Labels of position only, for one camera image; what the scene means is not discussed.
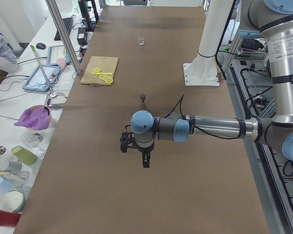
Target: gray shirt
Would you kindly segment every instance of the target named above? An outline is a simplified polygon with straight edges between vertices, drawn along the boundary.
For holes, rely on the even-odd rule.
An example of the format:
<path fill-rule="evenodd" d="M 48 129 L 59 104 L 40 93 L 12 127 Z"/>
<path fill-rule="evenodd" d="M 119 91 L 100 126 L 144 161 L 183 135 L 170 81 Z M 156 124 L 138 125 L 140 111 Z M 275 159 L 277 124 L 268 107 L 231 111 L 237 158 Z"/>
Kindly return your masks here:
<path fill-rule="evenodd" d="M 16 57 L 10 47 L 7 46 L 4 36 L 0 34 L 0 70 L 14 72 L 17 69 Z"/>

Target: black power adapter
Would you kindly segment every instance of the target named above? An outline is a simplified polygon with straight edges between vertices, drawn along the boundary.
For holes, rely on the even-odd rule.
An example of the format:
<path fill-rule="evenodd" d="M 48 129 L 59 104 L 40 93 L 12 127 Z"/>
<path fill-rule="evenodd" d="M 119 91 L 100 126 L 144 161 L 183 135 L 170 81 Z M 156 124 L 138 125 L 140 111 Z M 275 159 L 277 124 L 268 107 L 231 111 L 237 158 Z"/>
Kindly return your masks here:
<path fill-rule="evenodd" d="M 84 27 L 78 28 L 77 41 L 78 41 L 79 45 L 86 45 L 87 44 L 86 28 L 84 28 Z"/>

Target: blue cup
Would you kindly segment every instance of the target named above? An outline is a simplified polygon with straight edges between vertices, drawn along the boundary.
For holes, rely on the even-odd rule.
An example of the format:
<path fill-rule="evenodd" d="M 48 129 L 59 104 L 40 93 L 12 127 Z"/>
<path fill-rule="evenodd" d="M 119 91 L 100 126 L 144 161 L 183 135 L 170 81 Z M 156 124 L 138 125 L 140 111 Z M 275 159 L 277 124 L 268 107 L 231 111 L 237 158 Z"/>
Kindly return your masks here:
<path fill-rule="evenodd" d="M 0 176 L 0 194 L 4 195 L 15 187 L 14 183 Z"/>

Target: green cup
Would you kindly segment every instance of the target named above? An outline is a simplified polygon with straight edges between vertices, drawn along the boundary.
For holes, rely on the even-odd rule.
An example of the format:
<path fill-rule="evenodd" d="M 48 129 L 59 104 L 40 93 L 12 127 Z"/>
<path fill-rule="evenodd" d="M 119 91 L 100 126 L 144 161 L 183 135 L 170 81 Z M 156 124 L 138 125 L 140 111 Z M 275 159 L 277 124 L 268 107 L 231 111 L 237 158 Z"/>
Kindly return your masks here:
<path fill-rule="evenodd" d="M 14 147 L 11 151 L 22 163 L 27 166 L 35 164 L 38 160 L 38 157 L 36 155 L 34 155 L 29 150 L 21 147 L 20 145 Z"/>

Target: wooden cutting board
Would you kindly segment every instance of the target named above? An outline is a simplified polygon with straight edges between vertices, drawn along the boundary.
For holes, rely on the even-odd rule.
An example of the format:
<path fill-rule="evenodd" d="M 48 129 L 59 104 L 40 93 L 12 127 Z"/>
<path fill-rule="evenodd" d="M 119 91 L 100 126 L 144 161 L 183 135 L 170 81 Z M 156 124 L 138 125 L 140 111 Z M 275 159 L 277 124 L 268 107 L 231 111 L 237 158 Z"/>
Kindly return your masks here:
<path fill-rule="evenodd" d="M 84 75 L 80 83 L 110 86 L 111 84 L 105 83 L 104 80 L 100 79 L 99 75 L 92 74 L 92 71 L 94 68 L 99 67 L 101 68 L 101 72 L 113 73 L 113 75 L 111 75 L 110 77 L 114 79 L 117 63 L 118 63 L 118 58 L 115 58 L 115 57 L 92 56 L 86 67 L 86 70 L 84 72 Z"/>

